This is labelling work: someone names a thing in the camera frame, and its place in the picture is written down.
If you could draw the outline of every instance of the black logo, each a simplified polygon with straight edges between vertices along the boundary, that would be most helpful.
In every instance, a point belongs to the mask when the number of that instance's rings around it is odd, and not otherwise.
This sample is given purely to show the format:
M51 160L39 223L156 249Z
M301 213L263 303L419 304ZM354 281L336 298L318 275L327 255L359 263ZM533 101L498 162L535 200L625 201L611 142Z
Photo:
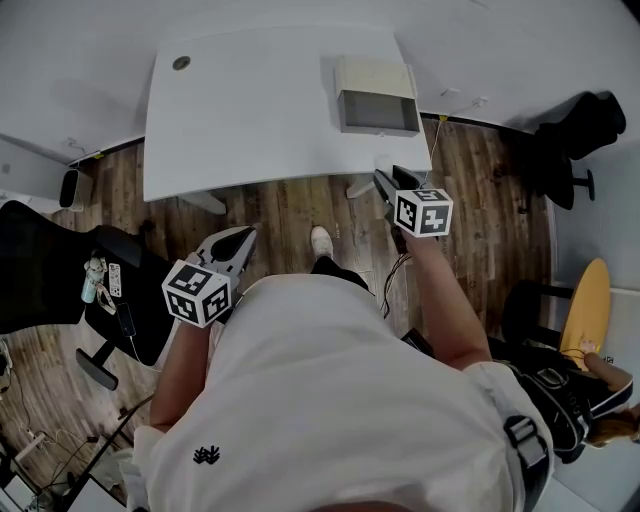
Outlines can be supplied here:
M169 286L195 297L202 291L212 275L211 272L198 267L185 265L173 277Z
M193 461L197 464L206 462L207 464L215 464L220 458L220 448L215 446L211 447L211 450L207 450L204 446L193 455Z
M174 315L198 323L198 312L196 311L195 302L170 291L167 291L167 297L169 298L169 308Z
M396 222L398 224L415 231L417 215L418 207L415 204L402 196L398 198L398 204L396 205Z
M420 223L420 234L426 233L444 233L447 229L447 218L449 216L449 207L443 206L424 206L422 208L422 222Z
M204 309L204 321L209 322L228 307L229 294L227 293L227 285L223 284L215 292L204 299L204 301L202 301L202 308Z
M420 201L446 201L447 198L437 190L414 190L413 193L418 196Z

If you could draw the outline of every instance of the white sneaker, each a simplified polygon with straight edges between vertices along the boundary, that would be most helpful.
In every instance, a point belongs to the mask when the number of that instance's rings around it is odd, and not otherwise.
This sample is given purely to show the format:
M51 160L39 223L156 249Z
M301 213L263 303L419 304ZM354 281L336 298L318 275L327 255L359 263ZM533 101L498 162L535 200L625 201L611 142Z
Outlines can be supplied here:
M328 256L333 259L333 242L327 230L322 226L316 226L311 230L311 247L316 260L320 256Z

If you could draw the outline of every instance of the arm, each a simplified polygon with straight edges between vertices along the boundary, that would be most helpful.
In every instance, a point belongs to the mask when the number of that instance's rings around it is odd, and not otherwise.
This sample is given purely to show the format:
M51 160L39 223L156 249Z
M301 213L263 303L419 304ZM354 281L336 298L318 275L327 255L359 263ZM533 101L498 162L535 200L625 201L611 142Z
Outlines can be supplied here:
M469 300L458 284L435 238L414 238L402 232L413 257L422 314L436 358L464 370L491 361L487 336Z
M204 389L209 332L182 322L169 349L151 401L151 426L167 432Z

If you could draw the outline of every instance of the white desk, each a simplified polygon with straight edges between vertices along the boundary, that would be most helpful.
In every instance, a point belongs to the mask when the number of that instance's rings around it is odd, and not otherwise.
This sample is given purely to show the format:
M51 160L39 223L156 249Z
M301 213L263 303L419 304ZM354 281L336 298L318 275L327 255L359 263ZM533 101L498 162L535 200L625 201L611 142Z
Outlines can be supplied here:
M144 199L198 202L202 196L192 193L371 173L392 163L430 170L422 126L414 137L340 132L333 69L341 55L403 62L392 32L344 27L249 30L161 50L147 116ZM176 71L181 56L191 63Z

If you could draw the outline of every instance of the baseboard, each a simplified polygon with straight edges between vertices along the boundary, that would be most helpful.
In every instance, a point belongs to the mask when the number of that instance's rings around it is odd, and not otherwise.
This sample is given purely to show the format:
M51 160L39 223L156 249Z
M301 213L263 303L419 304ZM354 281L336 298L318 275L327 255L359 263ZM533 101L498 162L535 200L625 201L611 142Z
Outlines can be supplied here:
M105 149L101 149L100 151L94 151L93 153L89 153L88 155L84 155L83 157L78 158L77 160L74 160L73 162L67 164L69 167L74 166L74 165L78 165L79 163L85 161L85 160L99 160L100 158L110 154L110 153L115 153L116 151L121 151L123 149L127 149L131 146L136 146L137 144L140 144L141 142L144 142L144 135L142 136L138 136L138 137L132 137L130 139L125 139L122 142L118 142L117 144L110 146L108 148Z
M433 121L437 121L438 119L440 119L440 115L441 114L433 114L431 112L420 112L420 117L422 119L431 119ZM530 132L518 130L516 128L510 128L508 126L503 126L500 124L488 123L486 121L479 121L477 119L467 119L466 117L448 116L447 121L450 123L462 123L462 124L470 124L472 126L480 126L481 128L491 128L493 130L498 130L501 132L509 132L509 133L518 134L518 135L531 135Z

